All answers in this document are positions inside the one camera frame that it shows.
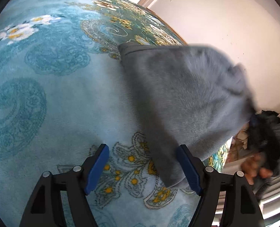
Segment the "person's right hand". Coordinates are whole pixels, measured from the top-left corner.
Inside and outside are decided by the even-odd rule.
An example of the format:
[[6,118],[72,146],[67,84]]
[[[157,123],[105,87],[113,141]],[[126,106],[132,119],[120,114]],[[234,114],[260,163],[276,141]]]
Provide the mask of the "person's right hand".
[[259,166],[260,161],[260,154],[255,154],[246,158],[241,164],[241,171],[244,173],[245,178],[251,186],[254,185],[254,179],[257,175],[263,179],[270,178],[273,175],[271,170]]

